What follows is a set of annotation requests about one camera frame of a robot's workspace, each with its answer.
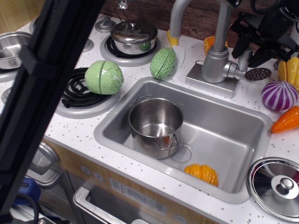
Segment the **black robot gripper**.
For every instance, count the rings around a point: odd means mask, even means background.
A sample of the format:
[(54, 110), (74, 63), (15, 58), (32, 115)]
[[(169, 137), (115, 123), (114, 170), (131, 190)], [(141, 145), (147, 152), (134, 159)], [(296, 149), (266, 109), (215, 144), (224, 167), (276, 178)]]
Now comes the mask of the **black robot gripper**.
[(254, 43), (259, 49), (250, 59), (250, 68), (257, 68), (275, 57), (289, 60), (299, 51), (299, 45), (288, 34), (293, 24), (294, 20), (281, 9), (264, 15), (240, 12), (230, 27), (239, 37), (232, 51), (233, 58), (238, 58)]

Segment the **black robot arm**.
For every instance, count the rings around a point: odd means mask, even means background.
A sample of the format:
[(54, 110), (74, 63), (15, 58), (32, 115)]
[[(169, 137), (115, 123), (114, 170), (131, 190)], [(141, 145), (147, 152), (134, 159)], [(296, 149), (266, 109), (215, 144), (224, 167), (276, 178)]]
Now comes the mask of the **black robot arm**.
[(272, 58), (289, 61), (299, 51), (299, 45), (288, 34), (299, 22), (299, 2), (278, 0), (271, 7), (257, 9), (253, 0), (250, 6), (255, 14), (240, 12), (230, 27), (239, 37), (232, 51), (233, 58), (241, 56), (254, 43), (259, 48), (249, 60), (249, 67), (256, 68)]

